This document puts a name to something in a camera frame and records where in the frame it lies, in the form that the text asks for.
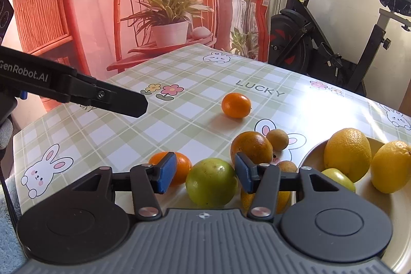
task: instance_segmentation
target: table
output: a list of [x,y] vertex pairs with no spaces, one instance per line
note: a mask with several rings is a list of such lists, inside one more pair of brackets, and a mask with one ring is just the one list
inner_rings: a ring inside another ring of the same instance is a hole
[[[307,76],[199,44],[144,62],[108,82],[145,94],[147,113],[135,119],[70,103],[19,132],[14,168],[23,213],[102,165],[129,171],[158,151],[181,152],[193,164],[207,157],[230,161],[232,139],[248,130],[285,130],[290,145],[276,153],[276,160],[297,166],[312,147],[342,128],[357,128],[384,143],[411,142],[408,116]],[[222,98],[234,91],[252,101],[250,115],[242,120],[221,112]],[[184,186],[158,199],[163,209],[194,206]],[[116,203],[132,213],[130,194],[117,195]],[[227,207],[237,205],[238,195]]]

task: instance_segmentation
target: blue cloth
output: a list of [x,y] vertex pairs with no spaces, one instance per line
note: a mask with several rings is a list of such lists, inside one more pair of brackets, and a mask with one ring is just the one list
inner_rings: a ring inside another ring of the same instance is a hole
[[[20,218],[21,210],[14,176],[6,180],[6,185],[16,209],[17,217]],[[13,273],[26,261],[27,258],[23,253],[10,220],[3,188],[0,187],[0,274]]]

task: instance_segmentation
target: tangerine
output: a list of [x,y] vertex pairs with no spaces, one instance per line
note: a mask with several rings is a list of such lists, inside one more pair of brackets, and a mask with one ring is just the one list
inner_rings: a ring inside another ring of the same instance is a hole
[[251,100],[241,93],[229,93],[223,98],[221,108],[228,117],[242,119],[250,114]]
[[256,165],[271,163],[273,160],[273,146],[264,135],[256,131],[246,131],[234,138],[230,147],[230,157],[233,164],[237,152],[246,154]]
[[[168,153],[168,151],[158,152],[150,158],[148,163],[151,165],[157,165]],[[177,156],[177,170],[174,178],[171,180],[170,186],[177,186],[185,183],[188,172],[190,172],[192,167],[191,161],[187,156],[179,152],[175,152],[175,155]]]

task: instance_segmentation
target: metal pivot screw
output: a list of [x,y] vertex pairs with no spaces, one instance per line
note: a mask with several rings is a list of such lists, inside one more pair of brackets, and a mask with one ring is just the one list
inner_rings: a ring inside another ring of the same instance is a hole
[[159,211],[153,206],[144,206],[138,210],[138,214],[143,217],[154,217],[159,214]]
[[271,210],[264,206],[257,206],[251,209],[251,213],[256,217],[267,217],[271,215]]
[[97,92],[97,98],[100,99],[100,100],[101,100],[102,98],[104,98],[104,91],[98,91],[98,92]]

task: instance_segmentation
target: yellow lemon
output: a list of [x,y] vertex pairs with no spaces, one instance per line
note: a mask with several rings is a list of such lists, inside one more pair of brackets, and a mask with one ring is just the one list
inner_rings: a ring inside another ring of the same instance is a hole
[[371,161],[371,182],[383,193],[399,191],[411,178],[411,147],[402,141],[384,144]]
[[352,182],[365,176],[371,163],[371,147],[357,129],[345,128],[328,140],[324,149],[324,167],[336,168]]

